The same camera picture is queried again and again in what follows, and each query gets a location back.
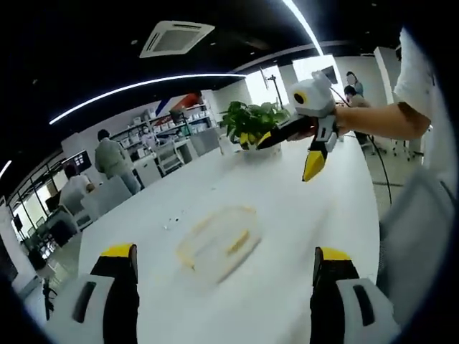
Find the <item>green plant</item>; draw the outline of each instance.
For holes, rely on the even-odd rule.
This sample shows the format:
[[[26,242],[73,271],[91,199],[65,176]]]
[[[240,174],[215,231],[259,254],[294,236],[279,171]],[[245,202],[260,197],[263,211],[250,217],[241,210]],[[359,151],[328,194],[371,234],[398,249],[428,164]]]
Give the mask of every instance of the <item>green plant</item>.
[[[270,102],[264,102],[261,106],[231,102],[223,115],[222,126],[227,127],[227,136],[231,142],[249,149],[249,144],[256,144],[289,115],[287,110],[278,109],[276,104]]]

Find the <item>ceiling vent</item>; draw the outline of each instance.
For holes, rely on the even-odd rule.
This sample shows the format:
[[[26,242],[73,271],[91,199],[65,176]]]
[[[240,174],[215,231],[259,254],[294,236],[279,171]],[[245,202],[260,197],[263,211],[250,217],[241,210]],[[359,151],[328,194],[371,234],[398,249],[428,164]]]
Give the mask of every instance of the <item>ceiling vent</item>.
[[[143,46],[140,58],[186,54],[215,27],[189,21],[160,21]]]

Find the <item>floor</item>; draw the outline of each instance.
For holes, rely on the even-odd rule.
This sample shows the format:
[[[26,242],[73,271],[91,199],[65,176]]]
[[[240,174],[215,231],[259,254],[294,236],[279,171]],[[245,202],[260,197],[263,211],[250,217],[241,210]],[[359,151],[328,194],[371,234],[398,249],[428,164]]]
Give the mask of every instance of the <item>floor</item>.
[[[402,187],[411,173],[420,165],[420,158],[412,158],[407,161],[407,155],[400,149],[400,145],[397,145],[397,150],[395,151],[397,156],[394,156],[392,150],[394,145],[390,140],[376,138],[375,141],[380,148],[387,151],[385,154],[382,153],[382,158],[391,184],[392,201],[394,201],[402,191]],[[381,218],[390,207],[386,178],[384,177],[379,156],[377,154],[372,155],[371,148],[365,148],[364,154],[372,175],[379,218]],[[49,278],[50,287],[56,290],[57,293],[62,290],[69,280],[76,278],[78,275],[80,241],[80,234],[74,236],[64,248],[52,253],[49,258],[49,265],[39,272],[40,276]]]

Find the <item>clear plastic container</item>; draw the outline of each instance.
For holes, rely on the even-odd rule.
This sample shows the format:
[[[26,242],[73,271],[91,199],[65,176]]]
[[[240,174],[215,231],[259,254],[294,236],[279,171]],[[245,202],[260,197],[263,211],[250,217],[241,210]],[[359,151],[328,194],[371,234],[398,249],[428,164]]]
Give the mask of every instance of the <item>clear plastic container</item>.
[[[235,271],[261,240],[253,208],[223,208],[197,224],[180,242],[177,255],[197,277],[220,283]]]

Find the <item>led light strip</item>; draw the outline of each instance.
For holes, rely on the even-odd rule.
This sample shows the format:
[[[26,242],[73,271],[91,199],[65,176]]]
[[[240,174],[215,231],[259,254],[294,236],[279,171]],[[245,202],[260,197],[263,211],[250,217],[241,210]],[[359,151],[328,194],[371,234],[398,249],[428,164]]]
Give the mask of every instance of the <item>led light strip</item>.
[[[0,178],[3,176],[3,173],[5,173],[6,169],[11,165],[11,160],[8,161],[5,166],[2,168],[1,172],[0,172]]]
[[[81,104],[79,104],[79,105],[77,105],[75,107],[72,107],[70,110],[67,110],[64,113],[58,115],[56,118],[53,118],[52,120],[50,120],[49,124],[53,125],[58,120],[63,119],[65,116],[67,116],[70,113],[82,108],[83,106],[86,106],[86,105],[88,105],[88,104],[90,104],[92,102],[95,102],[96,100],[102,99],[102,98],[107,97],[109,95],[114,95],[115,93],[118,93],[118,92],[121,92],[121,91],[126,91],[126,90],[129,90],[131,88],[138,87],[138,86],[154,84],[154,83],[157,83],[157,82],[163,82],[163,81],[169,81],[169,80],[177,80],[177,79],[189,79],[189,78],[192,78],[192,77],[245,77],[245,75],[241,75],[241,74],[212,74],[212,73],[211,74],[190,74],[190,75],[176,75],[174,77],[162,77],[160,79],[143,81],[143,82],[139,82],[137,84],[132,84],[132,85],[125,86],[125,87],[122,87],[122,88],[118,88],[117,90],[113,90],[113,91],[104,93],[102,95],[98,95],[97,97],[94,97],[94,98],[89,99],[89,100],[87,100],[85,102],[82,102]]]
[[[296,17],[296,19],[300,22],[300,24],[306,30],[306,33],[309,35],[309,38],[311,38],[311,41],[313,41],[314,47],[316,47],[318,54],[323,56],[322,48],[319,45],[318,40],[313,30],[309,26],[305,17],[301,14],[298,7],[293,3],[293,0],[282,0],[282,1],[284,1],[284,4],[288,7],[288,9],[292,11],[293,15]]]

